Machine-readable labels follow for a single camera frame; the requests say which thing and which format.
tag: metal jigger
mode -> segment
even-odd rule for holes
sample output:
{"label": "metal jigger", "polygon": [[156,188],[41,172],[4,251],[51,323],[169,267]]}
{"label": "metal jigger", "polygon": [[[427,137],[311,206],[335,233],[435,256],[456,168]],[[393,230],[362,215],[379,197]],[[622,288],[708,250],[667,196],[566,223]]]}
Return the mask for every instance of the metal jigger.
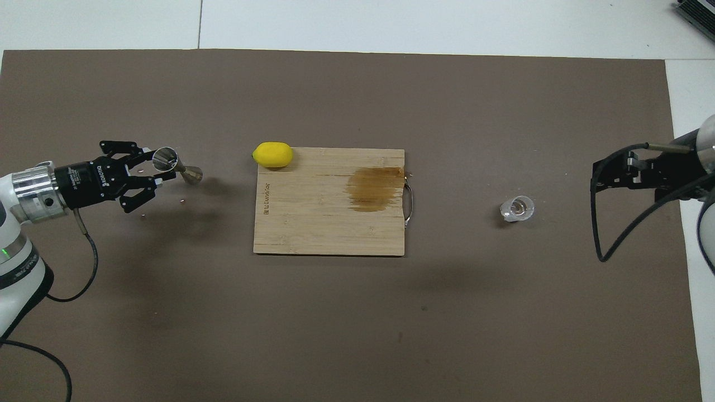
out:
{"label": "metal jigger", "polygon": [[179,155],[174,148],[161,147],[154,152],[152,164],[156,170],[160,172],[168,172],[174,170],[190,185],[197,185],[204,178],[204,173],[200,167],[184,166],[179,159]]}

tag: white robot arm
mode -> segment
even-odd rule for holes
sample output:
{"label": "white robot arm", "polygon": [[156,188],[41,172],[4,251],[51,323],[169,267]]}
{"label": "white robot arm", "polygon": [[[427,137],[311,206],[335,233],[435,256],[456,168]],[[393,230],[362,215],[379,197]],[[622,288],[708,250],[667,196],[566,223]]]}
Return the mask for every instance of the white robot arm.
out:
{"label": "white robot arm", "polygon": [[[640,160],[637,149],[661,151],[658,157]],[[655,189],[655,203],[643,211],[603,253],[598,237],[596,193],[616,187]],[[648,215],[672,200],[703,202],[698,217],[698,241],[705,261],[715,274],[715,115],[694,131],[670,144],[634,144],[593,164],[591,222],[598,259],[606,262],[628,234]]]}
{"label": "white robot arm", "polygon": [[[198,167],[184,166],[176,152],[169,147],[151,151],[139,148],[135,142],[102,141],[104,153],[91,162],[54,168],[43,162],[22,172],[0,179],[0,340],[5,340],[19,321],[43,298],[72,301],[79,297],[92,278],[75,297],[57,299],[48,295],[54,276],[44,263],[32,241],[26,238],[21,226],[61,217],[73,210],[83,234],[95,252],[87,235],[79,208],[103,201],[118,200],[125,212],[131,212],[154,198],[154,191],[164,180],[180,173],[190,184],[203,178]],[[151,160],[159,174],[134,176],[129,170]],[[129,190],[140,190],[127,197]]]}

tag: white table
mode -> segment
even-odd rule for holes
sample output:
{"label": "white table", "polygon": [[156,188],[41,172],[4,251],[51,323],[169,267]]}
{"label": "white table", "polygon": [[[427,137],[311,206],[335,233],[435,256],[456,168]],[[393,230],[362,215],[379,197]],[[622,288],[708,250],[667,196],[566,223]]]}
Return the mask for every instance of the white table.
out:
{"label": "white table", "polygon": [[[0,0],[0,50],[200,47],[665,59],[678,137],[715,113],[715,43],[676,15],[674,2]],[[681,206],[703,400],[715,402],[715,276],[695,237],[699,202]]]}

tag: black cable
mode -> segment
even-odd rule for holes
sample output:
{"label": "black cable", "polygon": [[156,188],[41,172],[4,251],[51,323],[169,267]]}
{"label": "black cable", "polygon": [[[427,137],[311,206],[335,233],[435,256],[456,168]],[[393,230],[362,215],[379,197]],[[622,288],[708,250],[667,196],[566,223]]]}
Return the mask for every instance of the black cable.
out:
{"label": "black cable", "polygon": [[89,289],[89,286],[92,284],[92,282],[94,282],[94,277],[97,276],[97,267],[99,266],[99,255],[97,254],[97,246],[94,244],[94,240],[92,240],[92,238],[89,236],[89,233],[85,234],[84,236],[85,236],[85,237],[87,238],[87,240],[89,241],[89,245],[91,245],[91,247],[92,247],[92,254],[94,255],[94,267],[92,267],[92,276],[89,277],[89,280],[87,281],[87,284],[86,284],[86,285],[84,286],[84,288],[82,288],[82,290],[80,290],[79,293],[77,293],[76,295],[74,295],[74,296],[72,296],[72,297],[70,297],[70,298],[67,298],[67,299],[61,299],[61,298],[56,298],[56,297],[54,297],[53,295],[50,295],[50,294],[48,293],[48,294],[47,294],[47,298],[48,298],[48,299],[54,300],[54,301],[60,302],[60,303],[71,302],[71,301],[76,300],[77,298],[79,298],[79,296],[83,295],[84,292],[86,292],[87,289]]}
{"label": "black cable", "polygon": [[633,229],[635,229],[636,226],[643,222],[643,220],[645,220],[651,213],[655,212],[667,202],[679,199],[680,196],[685,195],[687,192],[692,191],[694,188],[698,187],[704,182],[707,182],[708,180],[712,180],[715,177],[715,173],[700,177],[699,179],[693,180],[692,182],[680,187],[679,189],[671,192],[667,196],[661,198],[660,200],[652,204],[648,209],[638,215],[638,217],[634,219],[628,226],[626,226],[626,229],[624,229],[623,232],[616,238],[616,241],[613,242],[611,247],[608,249],[608,251],[606,251],[606,254],[604,255],[601,251],[601,239],[598,237],[598,220],[596,219],[596,186],[598,184],[598,179],[601,178],[601,173],[603,172],[603,169],[610,161],[634,149],[648,148],[649,144],[645,142],[643,144],[635,144],[620,149],[613,154],[610,154],[606,159],[604,159],[598,165],[596,171],[593,173],[593,177],[591,178],[591,227],[593,228],[593,242],[596,246],[596,255],[598,256],[598,260],[602,263],[608,261],[608,259],[611,258],[613,253],[619,247],[619,245],[621,245],[621,243],[626,239],[626,237],[628,237],[628,235],[633,231]]}
{"label": "black cable", "polygon": [[700,213],[698,214],[698,225],[695,229],[698,234],[698,246],[700,247],[700,253],[703,255],[705,263],[707,263],[708,268],[710,268],[710,271],[712,271],[713,275],[715,275],[715,266],[713,266],[713,262],[712,260],[710,260],[708,253],[705,253],[705,247],[703,247],[703,239],[700,236],[700,225],[703,222],[703,216],[705,215],[705,211],[707,211],[708,208],[714,203],[714,196],[715,192],[711,191],[710,195],[708,195],[708,198],[705,200],[705,202],[703,202],[703,206],[700,208]]}
{"label": "black cable", "polygon": [[18,348],[23,348],[27,350],[32,350],[33,352],[37,352],[49,360],[53,361],[55,364],[59,366],[59,369],[62,370],[62,375],[64,376],[64,382],[67,386],[67,393],[64,398],[64,402],[69,402],[70,399],[72,399],[72,379],[69,377],[69,371],[67,370],[67,367],[62,363],[61,360],[59,360],[55,355],[52,353],[48,352],[47,350],[38,348],[33,345],[28,345],[27,343],[22,343],[22,342],[17,342],[15,340],[9,340],[9,339],[1,339],[0,338],[0,345],[10,345],[10,346],[16,346]]}
{"label": "black cable", "polygon": [[84,292],[89,289],[89,286],[94,282],[94,277],[97,276],[97,267],[99,267],[99,254],[97,253],[97,246],[94,244],[94,240],[92,240],[92,237],[89,236],[89,233],[87,232],[87,229],[84,226],[84,223],[82,222],[82,217],[79,214],[79,209],[74,210],[74,216],[77,219],[77,224],[79,225],[79,229],[82,231],[82,234],[87,238],[87,241],[89,241],[89,245],[92,247],[92,255],[94,256],[94,267],[92,267],[92,275],[89,277],[89,280],[87,281],[87,284],[82,288],[82,290],[79,291],[76,295],[67,298],[67,299],[61,299],[61,298],[56,298],[53,295],[50,295],[49,293],[47,294],[47,298],[56,302],[60,303],[67,303],[71,302],[73,300],[76,300],[79,298],[79,296],[83,295]]}

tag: clear plastic cup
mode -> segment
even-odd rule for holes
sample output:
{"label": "clear plastic cup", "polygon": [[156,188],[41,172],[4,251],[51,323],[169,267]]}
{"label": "clear plastic cup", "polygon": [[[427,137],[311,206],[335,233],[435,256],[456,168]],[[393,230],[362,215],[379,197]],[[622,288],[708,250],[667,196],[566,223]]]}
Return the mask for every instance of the clear plastic cup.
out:
{"label": "clear plastic cup", "polygon": [[534,201],[525,195],[519,195],[504,202],[499,210],[507,222],[527,220],[534,215]]}

